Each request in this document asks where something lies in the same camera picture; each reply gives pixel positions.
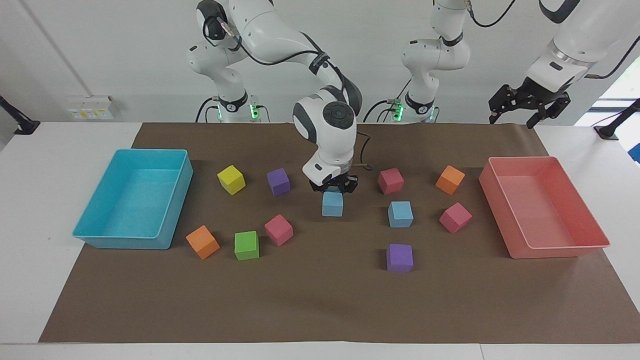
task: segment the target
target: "blue object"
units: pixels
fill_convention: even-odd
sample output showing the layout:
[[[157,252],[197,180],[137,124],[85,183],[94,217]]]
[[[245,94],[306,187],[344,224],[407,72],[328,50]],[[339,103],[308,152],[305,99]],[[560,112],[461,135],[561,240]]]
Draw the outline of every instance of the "blue object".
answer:
[[[99,249],[168,249],[192,175],[185,150],[116,151],[73,235]]]
[[[344,206],[342,193],[324,192],[322,195],[322,216],[341,217]]]
[[[640,143],[634,146],[633,149],[629,150],[629,155],[631,155],[631,158],[633,158],[633,160],[636,160],[638,163],[640,163]]]
[[[413,222],[411,202],[394,201],[389,206],[389,225],[391,227],[410,227]]]

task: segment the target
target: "white table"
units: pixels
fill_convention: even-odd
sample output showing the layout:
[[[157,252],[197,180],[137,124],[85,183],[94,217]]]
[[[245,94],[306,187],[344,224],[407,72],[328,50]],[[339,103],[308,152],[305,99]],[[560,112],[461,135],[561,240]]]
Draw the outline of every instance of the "white table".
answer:
[[[83,246],[71,237],[113,152],[141,124],[43,123],[0,152],[0,359],[640,359],[640,345],[37,344]],[[640,304],[640,168],[588,127],[540,126],[611,240],[606,250]]]

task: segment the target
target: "white wall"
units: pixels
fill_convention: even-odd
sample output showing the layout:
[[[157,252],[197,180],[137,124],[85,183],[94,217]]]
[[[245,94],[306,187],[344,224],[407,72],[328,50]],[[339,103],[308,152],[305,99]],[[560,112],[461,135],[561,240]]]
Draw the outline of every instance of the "white wall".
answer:
[[[198,0],[4,1],[9,6],[0,13],[0,94],[33,118],[66,120],[66,96],[89,90],[112,95],[124,121],[193,121],[202,100],[216,93],[211,80],[195,74],[185,59],[186,50],[202,37],[194,15]],[[476,0],[476,16],[489,22],[508,3]],[[395,97],[407,81],[399,56],[405,43],[434,36],[428,0],[275,0],[275,5],[285,21],[312,36],[360,87],[365,110]],[[473,53],[468,67],[437,74],[440,121],[487,122],[488,99],[502,84],[522,82],[556,30],[534,0],[516,2],[490,29],[469,20],[465,36]],[[631,31],[593,71],[608,72],[639,30]],[[640,48],[631,58],[638,54]],[[297,64],[264,68],[245,60],[234,67],[273,120],[289,120],[295,101],[320,87]],[[573,85],[573,103],[553,123],[575,123],[614,80]],[[518,111],[501,121],[524,123],[529,116]]]

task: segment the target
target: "red cube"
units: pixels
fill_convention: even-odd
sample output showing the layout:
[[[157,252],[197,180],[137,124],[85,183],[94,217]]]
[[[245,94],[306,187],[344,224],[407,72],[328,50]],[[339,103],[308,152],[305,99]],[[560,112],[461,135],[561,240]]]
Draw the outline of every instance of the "red cube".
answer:
[[[277,246],[282,246],[293,237],[293,226],[282,215],[278,215],[269,221],[264,226],[264,229]]]
[[[450,233],[455,233],[462,229],[471,220],[471,213],[459,202],[451,206],[440,217],[440,222]]]
[[[402,190],[404,179],[397,168],[390,168],[380,172],[378,185],[380,185],[382,193],[385,195],[396,193]]]

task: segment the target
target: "brown mat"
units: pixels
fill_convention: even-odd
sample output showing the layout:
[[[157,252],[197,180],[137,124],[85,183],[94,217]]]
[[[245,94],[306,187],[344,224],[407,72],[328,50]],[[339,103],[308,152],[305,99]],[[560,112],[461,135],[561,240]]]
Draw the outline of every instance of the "brown mat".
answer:
[[[344,217],[323,218],[321,194],[300,170],[315,146],[292,124],[144,124],[134,147],[187,149],[195,171],[173,245],[85,245],[40,341],[640,342],[640,315],[602,251],[509,257],[477,178],[489,156],[546,155],[534,131],[510,124],[360,129],[373,135],[365,160],[378,170],[399,167],[404,190],[384,196],[377,171],[356,169],[360,187],[345,196]],[[230,164],[248,183],[234,197],[216,178]],[[467,173],[453,196],[433,186],[449,164]],[[278,167],[293,191],[273,197],[266,173]],[[388,226],[392,200],[412,202],[410,228]],[[458,201],[474,218],[451,235],[438,217]],[[262,227],[279,213],[296,231],[281,248]],[[206,260],[184,239],[202,224],[222,244]],[[262,257],[240,262],[233,235],[249,230],[260,234]],[[385,271],[390,243],[413,245],[412,273]]]

